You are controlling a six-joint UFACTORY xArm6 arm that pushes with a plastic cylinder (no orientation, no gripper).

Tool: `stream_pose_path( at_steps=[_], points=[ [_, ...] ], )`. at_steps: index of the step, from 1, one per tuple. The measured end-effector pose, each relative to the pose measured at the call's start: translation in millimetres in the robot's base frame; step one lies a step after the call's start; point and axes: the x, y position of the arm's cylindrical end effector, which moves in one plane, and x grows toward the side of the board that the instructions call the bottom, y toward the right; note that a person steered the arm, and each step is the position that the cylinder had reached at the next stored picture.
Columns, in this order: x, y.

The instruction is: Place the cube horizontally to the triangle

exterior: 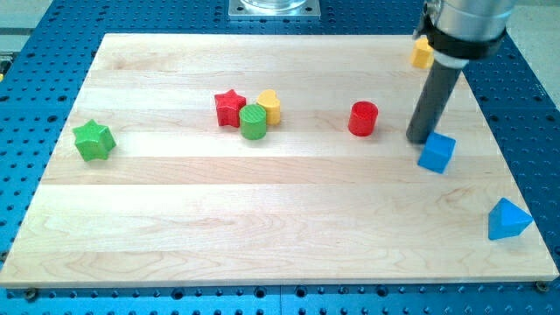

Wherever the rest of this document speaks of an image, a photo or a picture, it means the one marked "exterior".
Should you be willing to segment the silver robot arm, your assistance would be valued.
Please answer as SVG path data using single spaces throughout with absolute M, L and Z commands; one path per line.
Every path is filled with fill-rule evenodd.
M 515 0 L 427 0 L 413 38 L 427 38 L 438 64 L 461 69 L 499 51 L 515 5 Z

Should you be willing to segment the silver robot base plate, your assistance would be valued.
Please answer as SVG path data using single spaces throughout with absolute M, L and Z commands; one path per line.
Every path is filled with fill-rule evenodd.
M 231 18 L 318 18 L 319 0 L 228 0 Z

